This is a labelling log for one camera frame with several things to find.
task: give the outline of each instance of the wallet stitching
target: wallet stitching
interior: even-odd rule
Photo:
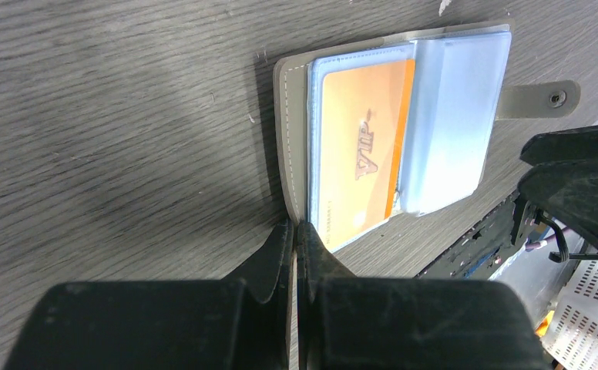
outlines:
[[[303,64],[302,66],[294,67],[293,69],[289,69],[284,72],[283,74],[283,91],[285,94],[285,139],[287,142],[287,168],[290,169],[290,185],[292,186],[292,197],[294,198],[294,211],[297,213],[297,217],[299,217],[299,208],[297,208],[297,192],[294,189],[294,175],[292,172],[292,153],[290,149],[290,113],[288,112],[287,108],[287,73],[290,71],[294,71],[299,68],[304,68],[306,65]]]
[[[326,65],[326,64],[331,64],[331,63],[335,63],[335,62],[340,62],[342,60],[360,59],[360,58],[364,58],[364,57],[368,57],[368,56],[379,56],[379,55],[382,55],[382,54],[395,54],[395,53],[404,53],[405,52],[403,49],[399,49],[398,47],[395,47],[395,48],[396,49],[381,50],[381,51],[377,51],[377,52],[368,52],[366,54],[360,54],[360,55],[353,55],[353,56],[350,55],[350,56],[345,56],[345,57],[337,57],[337,58],[333,58],[331,60],[323,61],[322,63],[324,63]]]

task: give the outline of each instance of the orange card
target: orange card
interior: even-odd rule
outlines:
[[[330,251],[390,217],[414,74],[408,59],[324,78],[317,229]]]

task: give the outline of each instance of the white perforated basket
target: white perforated basket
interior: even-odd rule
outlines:
[[[580,262],[542,343],[569,370],[598,369],[598,261]]]

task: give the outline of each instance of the wood grain surface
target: wood grain surface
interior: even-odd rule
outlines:
[[[71,280],[219,278],[285,209],[272,68],[375,36],[514,18],[506,84],[575,79],[576,112],[497,123],[475,195],[337,253],[412,276],[512,191],[532,135],[598,118],[598,1],[0,0],[0,367]]]

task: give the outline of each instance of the black cable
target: black cable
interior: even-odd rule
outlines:
[[[545,225],[551,227],[553,229],[553,233],[556,235],[556,242],[558,244],[558,251],[559,254],[550,253],[549,259],[553,262],[561,263],[564,261],[569,260],[569,248],[566,246],[566,239],[564,237],[563,230],[560,228],[555,221],[551,220],[547,216],[544,216],[544,212],[539,210],[535,217],[535,222],[537,223],[544,223]]]

